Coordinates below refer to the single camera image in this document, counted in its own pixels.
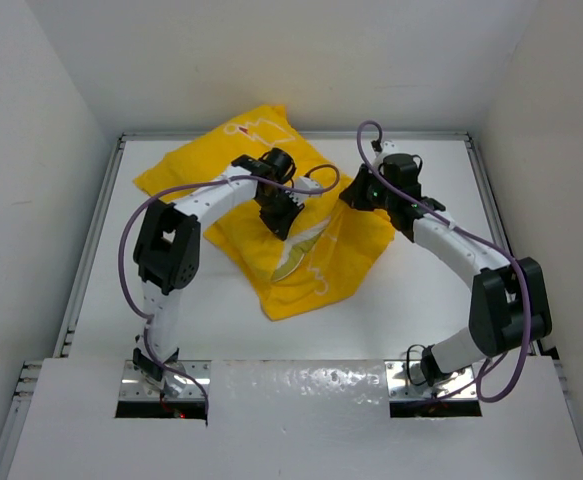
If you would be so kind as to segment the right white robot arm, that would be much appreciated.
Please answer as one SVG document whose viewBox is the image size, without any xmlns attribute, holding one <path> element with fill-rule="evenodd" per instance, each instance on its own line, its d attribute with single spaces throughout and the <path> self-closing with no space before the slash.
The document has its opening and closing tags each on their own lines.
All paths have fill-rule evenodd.
<svg viewBox="0 0 583 480">
<path fill-rule="evenodd" d="M 359 211 L 382 210 L 409 241 L 449 267 L 471 293 L 468 324 L 427 346 L 409 370 L 416 385 L 434 387 L 452 373 L 547 337 L 552 318 L 540 264 L 507 256 L 459 227 L 444 204 L 423 195 L 421 163 L 404 153 L 364 162 L 341 200 Z"/>
</svg>

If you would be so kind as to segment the cream quilted pillow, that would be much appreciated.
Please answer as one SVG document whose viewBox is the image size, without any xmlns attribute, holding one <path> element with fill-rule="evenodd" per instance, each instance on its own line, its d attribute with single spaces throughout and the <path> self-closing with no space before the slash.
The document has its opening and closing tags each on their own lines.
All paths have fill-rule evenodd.
<svg viewBox="0 0 583 480">
<path fill-rule="evenodd" d="M 272 275 L 272 282 L 279 282 L 291 275 L 301 264 L 305 256 L 311 252 L 322 233 L 327 228 L 326 219 L 307 230 L 288 237 L 283 242 L 283 249 Z"/>
</svg>

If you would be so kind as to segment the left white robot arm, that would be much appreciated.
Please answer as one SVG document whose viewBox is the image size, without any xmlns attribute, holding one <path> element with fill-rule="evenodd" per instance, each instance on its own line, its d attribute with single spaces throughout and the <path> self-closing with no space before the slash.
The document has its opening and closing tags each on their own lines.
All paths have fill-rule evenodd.
<svg viewBox="0 0 583 480">
<path fill-rule="evenodd" d="M 133 311 L 144 321 L 136 340 L 133 364 L 152 383 L 171 387 L 189 379 L 177 368 L 179 348 L 172 333 L 179 317 L 182 290 L 197 274 L 202 233 L 237 207 L 255 201 L 264 226 L 287 238 L 307 198 L 319 195 L 313 179 L 295 175 L 292 157 L 274 148 L 259 159 L 242 155 L 216 178 L 152 195 L 133 213 L 142 221 L 133 251 L 143 303 Z M 181 198 L 166 199 L 175 191 Z"/>
</svg>

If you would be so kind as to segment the yellow pillowcase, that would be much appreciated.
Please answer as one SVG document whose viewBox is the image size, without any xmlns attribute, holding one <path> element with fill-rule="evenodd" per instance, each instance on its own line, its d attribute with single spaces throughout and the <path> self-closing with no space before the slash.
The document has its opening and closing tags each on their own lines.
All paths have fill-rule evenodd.
<svg viewBox="0 0 583 480">
<path fill-rule="evenodd" d="M 204 237 L 244 273 L 272 321 L 352 296 L 392 242 L 395 230 L 382 212 L 349 208 L 339 198 L 351 183 L 336 177 L 324 158 L 288 122 L 282 105 L 261 105 L 167 153 L 135 178 L 146 195 L 169 187 L 210 181 L 242 154 L 258 158 L 280 148 L 308 174 L 333 190 L 309 199 L 288 237 L 278 239 L 250 201 L 203 228 Z"/>
</svg>

